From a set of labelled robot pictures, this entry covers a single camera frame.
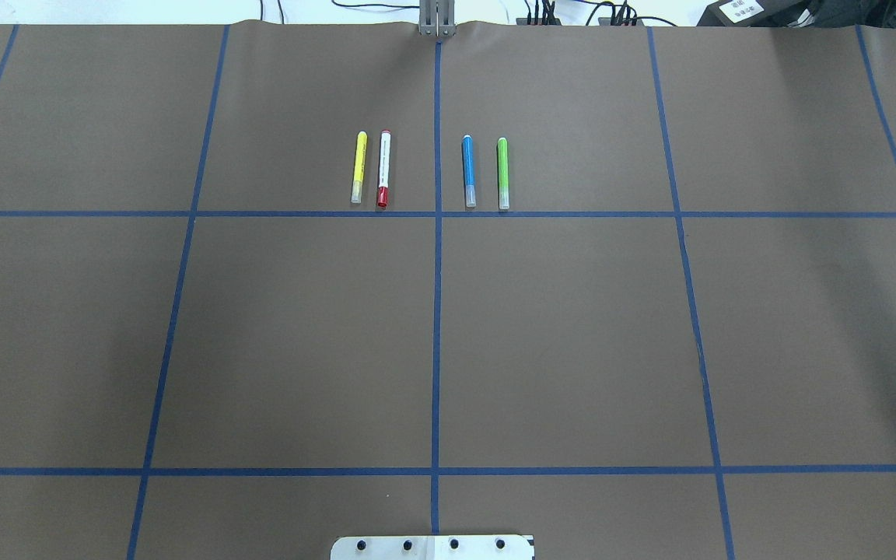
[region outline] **metal bracket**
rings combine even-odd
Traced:
[[[439,39],[455,35],[455,0],[420,0],[420,34]]]
[[[331,560],[534,560],[534,537],[444,535],[344,537],[331,547]]]

